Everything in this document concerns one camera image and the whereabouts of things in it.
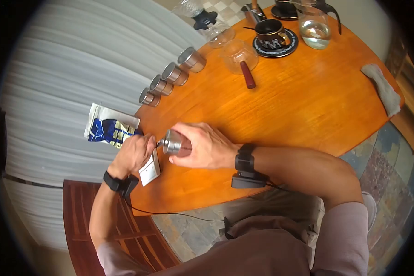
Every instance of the black coaster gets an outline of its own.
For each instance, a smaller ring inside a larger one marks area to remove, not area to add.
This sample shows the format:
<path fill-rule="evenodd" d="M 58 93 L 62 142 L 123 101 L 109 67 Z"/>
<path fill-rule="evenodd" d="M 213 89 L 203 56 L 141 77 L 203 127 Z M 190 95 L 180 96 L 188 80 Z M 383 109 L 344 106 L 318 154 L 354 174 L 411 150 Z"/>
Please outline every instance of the black coaster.
<path fill-rule="evenodd" d="M 271 15 L 276 17 L 277 19 L 281 20 L 297 20 L 298 19 L 298 13 L 294 11 L 294 13 L 283 13 L 281 12 L 278 7 L 273 6 L 271 8 Z"/>
<path fill-rule="evenodd" d="M 266 49 L 262 47 L 258 37 L 255 37 L 252 43 L 253 48 L 256 49 L 258 55 L 266 58 L 281 58 L 288 56 L 289 54 L 294 52 L 294 50 L 296 50 L 296 48 L 298 47 L 299 40 L 298 36 L 292 30 L 285 28 L 285 33 L 291 41 L 291 44 L 288 46 L 282 47 L 280 49 Z"/>

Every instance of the shirt sleeve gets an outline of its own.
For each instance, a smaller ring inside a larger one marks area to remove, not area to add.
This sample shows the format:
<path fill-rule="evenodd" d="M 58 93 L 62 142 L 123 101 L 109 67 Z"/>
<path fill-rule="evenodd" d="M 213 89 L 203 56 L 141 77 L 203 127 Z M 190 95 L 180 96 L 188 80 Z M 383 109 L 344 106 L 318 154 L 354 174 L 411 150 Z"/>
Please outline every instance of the shirt sleeve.
<path fill-rule="evenodd" d="M 349 202 L 330 209 L 322 219 L 314 267 L 319 275 L 367 274 L 368 212 L 365 205 Z"/>
<path fill-rule="evenodd" d="M 102 243 L 97 249 L 97 256 L 106 276 L 144 276 L 151 273 L 115 241 Z"/>

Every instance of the khaki pants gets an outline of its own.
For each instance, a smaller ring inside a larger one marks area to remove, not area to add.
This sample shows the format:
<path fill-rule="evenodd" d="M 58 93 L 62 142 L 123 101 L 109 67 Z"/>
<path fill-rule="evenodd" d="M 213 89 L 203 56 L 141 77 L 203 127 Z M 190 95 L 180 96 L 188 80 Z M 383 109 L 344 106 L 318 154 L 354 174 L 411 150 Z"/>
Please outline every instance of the khaki pants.
<path fill-rule="evenodd" d="M 324 203 L 319 197 L 273 188 L 254 196 L 223 203 L 220 207 L 231 225 L 257 215 L 285 216 L 292 219 L 307 231 L 307 245 L 312 249 L 310 268 L 313 266 L 317 236 L 325 213 Z"/>

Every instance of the orange wooden tabletop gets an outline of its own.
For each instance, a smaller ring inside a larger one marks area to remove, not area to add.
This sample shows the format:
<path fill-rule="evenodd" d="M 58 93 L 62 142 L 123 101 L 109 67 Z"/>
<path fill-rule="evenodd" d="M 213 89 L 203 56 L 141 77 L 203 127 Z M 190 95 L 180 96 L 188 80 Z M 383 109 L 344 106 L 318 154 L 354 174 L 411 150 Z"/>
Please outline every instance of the orange wooden tabletop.
<path fill-rule="evenodd" d="M 271 7 L 264 10 L 273 18 Z M 298 37 L 298 21 L 282 21 Z M 403 95 L 391 73 L 372 50 L 345 26 L 329 17 L 331 41 L 324 50 L 298 48 L 282 58 L 259 57 L 252 70 L 255 89 L 247 89 L 243 75 L 232 74 L 219 57 L 220 49 L 204 45 L 199 51 L 205 68 L 161 97 L 155 108 L 142 106 L 136 116 L 144 133 L 160 139 L 175 123 L 206 122 L 232 142 L 278 147 L 311 147 L 340 156 L 381 128 L 387 115 L 373 82 L 360 72 L 376 63 L 394 90 Z M 233 26 L 236 37 L 251 44 L 255 32 Z M 219 204 L 264 189 L 233 189 L 235 170 L 177 167 L 158 149 L 161 175 L 131 193 L 132 205 L 156 213 L 179 212 Z M 135 215 L 147 215 L 133 210 Z"/>

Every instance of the gold cup handle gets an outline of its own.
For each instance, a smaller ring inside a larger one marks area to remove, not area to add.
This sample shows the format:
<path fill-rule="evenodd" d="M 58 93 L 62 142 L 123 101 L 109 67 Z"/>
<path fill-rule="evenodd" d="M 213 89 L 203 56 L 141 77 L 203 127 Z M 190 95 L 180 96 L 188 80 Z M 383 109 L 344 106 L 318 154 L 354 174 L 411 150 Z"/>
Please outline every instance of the gold cup handle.
<path fill-rule="evenodd" d="M 278 33 L 280 37 L 282 37 L 283 41 L 281 42 L 282 45 L 288 46 L 290 45 L 291 41 L 290 38 L 287 36 L 286 33 Z"/>

